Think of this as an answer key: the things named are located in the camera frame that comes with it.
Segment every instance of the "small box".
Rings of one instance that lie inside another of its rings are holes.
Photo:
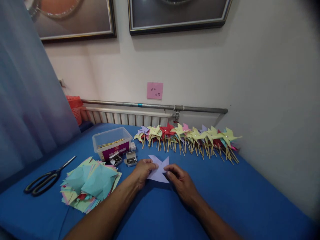
[[[115,153],[114,155],[112,155],[110,158],[110,163],[116,167],[118,166],[120,163],[122,163],[122,158],[119,156],[119,152]]]
[[[135,165],[137,165],[138,160],[137,160],[137,156],[136,156],[136,152],[128,152],[126,153],[127,159],[124,160],[124,163],[128,166],[128,167],[133,167]]]
[[[109,158],[117,152],[120,156],[129,152],[131,140],[132,136],[124,127],[92,136],[94,152],[99,154],[103,162],[109,161]]]
[[[134,144],[134,142],[130,143],[130,151],[135,151],[136,150],[136,145]]]

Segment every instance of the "scissor blade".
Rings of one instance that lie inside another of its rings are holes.
[[[74,156],[73,158],[71,158],[68,162],[66,162],[61,168],[59,168],[59,170],[64,169],[69,163],[72,162],[72,160],[74,160],[77,156]]]

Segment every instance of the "stack of colored paper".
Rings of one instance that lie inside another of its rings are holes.
[[[61,184],[62,202],[87,214],[116,188],[121,175],[115,167],[89,157],[67,173]]]

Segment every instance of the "white wall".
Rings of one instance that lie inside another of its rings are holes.
[[[247,161],[316,219],[319,35],[303,1],[234,0],[221,29],[135,37],[129,35],[127,2],[114,2],[117,39],[45,46],[67,93],[228,108],[218,127],[243,135]],[[148,81],[164,82],[162,101],[146,99]],[[195,126],[212,122],[202,117]]]

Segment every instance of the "metal pipe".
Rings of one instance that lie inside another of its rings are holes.
[[[189,112],[208,112],[208,113],[221,113],[226,114],[228,109],[226,108],[204,108],[204,107],[185,107],[180,105],[161,105],[161,104],[147,104],[147,103],[128,103],[128,102],[110,102],[110,101],[98,101],[98,100],[81,100],[87,104],[101,104],[101,105],[113,105],[113,106],[125,106],[125,107],[142,107],[142,108],[156,108],[164,110],[174,111],[189,111]]]

